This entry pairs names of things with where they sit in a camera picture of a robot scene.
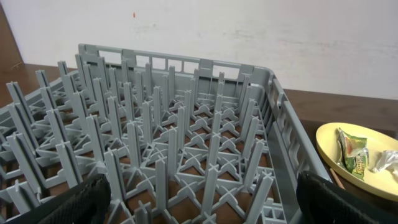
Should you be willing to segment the wooden chopstick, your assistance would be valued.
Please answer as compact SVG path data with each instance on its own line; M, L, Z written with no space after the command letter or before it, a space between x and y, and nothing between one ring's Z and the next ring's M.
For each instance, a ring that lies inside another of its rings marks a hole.
M337 184L340 188L345 189L345 187L344 187L344 185L342 184L341 180L339 179L339 177L337 176L336 172L335 172L332 168L330 168L330 173L331 173L333 179L335 180L336 184Z

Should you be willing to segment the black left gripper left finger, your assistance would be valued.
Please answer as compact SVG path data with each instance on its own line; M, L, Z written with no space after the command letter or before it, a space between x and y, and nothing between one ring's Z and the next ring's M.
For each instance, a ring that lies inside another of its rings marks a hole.
M106 176L96 174L10 223L102 224L110 201L111 189Z

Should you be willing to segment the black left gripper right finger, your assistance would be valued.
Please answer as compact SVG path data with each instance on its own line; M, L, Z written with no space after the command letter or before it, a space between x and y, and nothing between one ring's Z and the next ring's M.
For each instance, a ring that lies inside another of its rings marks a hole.
M298 175L296 197L307 223L397 224L397 217L310 172Z

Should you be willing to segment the yellow round plate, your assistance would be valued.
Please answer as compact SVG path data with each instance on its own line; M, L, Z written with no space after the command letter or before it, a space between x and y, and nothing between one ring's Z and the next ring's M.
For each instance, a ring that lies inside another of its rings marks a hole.
M338 129L346 133L366 138L369 149L369 166L364 177L359 179L338 165L341 149L338 145ZM397 177L390 170L373 172L384 151L396 151L397 140L373 129L349 123L327 123L316 131L317 149L322 159L340 176L355 186L379 197L397 201Z

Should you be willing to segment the green snack wrapper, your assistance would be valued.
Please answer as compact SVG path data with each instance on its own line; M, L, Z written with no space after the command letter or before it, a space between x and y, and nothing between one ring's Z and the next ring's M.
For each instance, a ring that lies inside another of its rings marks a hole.
M337 132L340 149L337 164L351 175L364 180L365 170L369 166L368 139L350 135L341 128Z

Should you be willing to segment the white tissue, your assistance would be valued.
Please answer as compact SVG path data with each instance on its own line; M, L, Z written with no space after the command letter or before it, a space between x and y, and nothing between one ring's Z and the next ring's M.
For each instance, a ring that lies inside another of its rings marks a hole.
M383 151L373 167L373 172L378 173L386 169L397 176L397 151Z

